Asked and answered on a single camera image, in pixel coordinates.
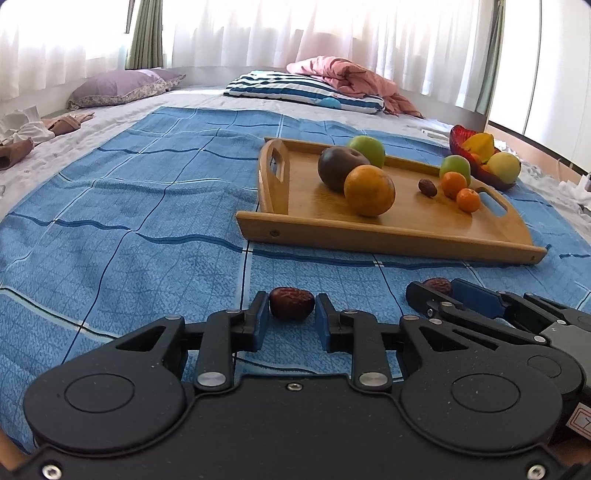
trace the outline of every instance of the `pillow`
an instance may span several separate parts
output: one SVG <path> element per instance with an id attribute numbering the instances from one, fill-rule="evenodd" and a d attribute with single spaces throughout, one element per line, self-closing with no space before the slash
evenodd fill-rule
<path id="1" fill-rule="evenodd" d="M 160 95 L 176 87 L 185 75 L 163 69 L 114 70 L 96 75 L 79 86 L 68 100 L 76 110 L 94 106 L 123 105 Z"/>
<path id="2" fill-rule="evenodd" d="M 253 72 L 241 75 L 224 90 L 224 95 L 291 100 L 352 112 L 378 113 L 384 110 L 384 100 L 367 95 L 353 98 L 330 85 L 306 75 L 281 72 Z"/>

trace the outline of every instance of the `blue and white striped cushion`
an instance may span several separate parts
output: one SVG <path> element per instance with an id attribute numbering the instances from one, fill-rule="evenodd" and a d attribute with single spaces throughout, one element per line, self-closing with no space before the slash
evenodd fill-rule
<path id="1" fill-rule="evenodd" d="M 281 72 L 254 70 L 241 75 L 230 82 L 224 95 L 290 100 L 361 113 L 378 113 L 384 110 L 384 100 L 381 97 L 348 97 L 312 77 Z"/>

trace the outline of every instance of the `green apple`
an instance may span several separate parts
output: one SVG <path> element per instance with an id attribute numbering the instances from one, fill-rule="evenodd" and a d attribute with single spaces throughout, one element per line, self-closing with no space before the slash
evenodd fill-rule
<path id="1" fill-rule="evenodd" d="M 380 140 L 368 137 L 367 135 L 359 135 L 358 137 L 353 137 L 349 140 L 347 147 L 357 150 L 367 158 L 373 166 L 383 168 L 384 161 L 386 160 L 386 151 Z"/>
<path id="2" fill-rule="evenodd" d="M 470 186 L 470 162 L 464 157 L 461 155 L 445 157 L 439 168 L 439 178 L 442 178 L 448 171 L 456 171 L 464 175 L 468 186 Z"/>
<path id="3" fill-rule="evenodd" d="M 486 163 L 493 175 L 496 175 L 506 184 L 511 184 L 519 176 L 521 162 L 519 158 L 508 152 L 495 153 Z"/>

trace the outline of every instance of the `red fruit basket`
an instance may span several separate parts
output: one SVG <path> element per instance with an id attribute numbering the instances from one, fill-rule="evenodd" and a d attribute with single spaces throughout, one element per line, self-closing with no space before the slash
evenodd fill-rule
<path id="1" fill-rule="evenodd" d="M 515 183 L 505 183 L 499 177 L 486 171 L 482 168 L 480 162 L 474 160 L 472 155 L 462 148 L 463 143 L 468 140 L 472 135 L 477 134 L 474 130 L 468 130 L 461 125 L 456 125 L 452 128 L 449 134 L 449 149 L 454 155 L 461 155 L 468 162 L 470 162 L 470 173 L 475 179 L 478 179 L 491 187 L 496 188 L 502 192 L 509 190 Z M 500 150 L 495 148 L 495 153 L 499 153 Z"/>

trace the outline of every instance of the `date fruit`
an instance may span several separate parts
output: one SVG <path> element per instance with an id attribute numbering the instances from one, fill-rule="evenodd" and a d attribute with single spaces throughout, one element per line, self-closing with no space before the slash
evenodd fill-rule
<path id="1" fill-rule="evenodd" d="M 451 297 L 453 294 L 452 283 L 446 278 L 442 278 L 442 277 L 429 278 L 428 280 L 425 280 L 423 282 L 423 285 L 426 285 L 427 287 L 431 287 L 433 290 L 437 290 L 439 293 L 443 293 L 444 295 L 447 295 L 448 297 Z"/>
<path id="2" fill-rule="evenodd" d="M 429 179 L 421 179 L 418 181 L 418 189 L 421 190 L 421 193 L 425 195 L 425 197 L 434 197 L 437 195 L 437 187 L 435 184 Z"/>
<path id="3" fill-rule="evenodd" d="M 271 314 L 282 322 L 302 322 L 314 310 L 314 295 L 294 287 L 277 287 L 269 293 Z"/>

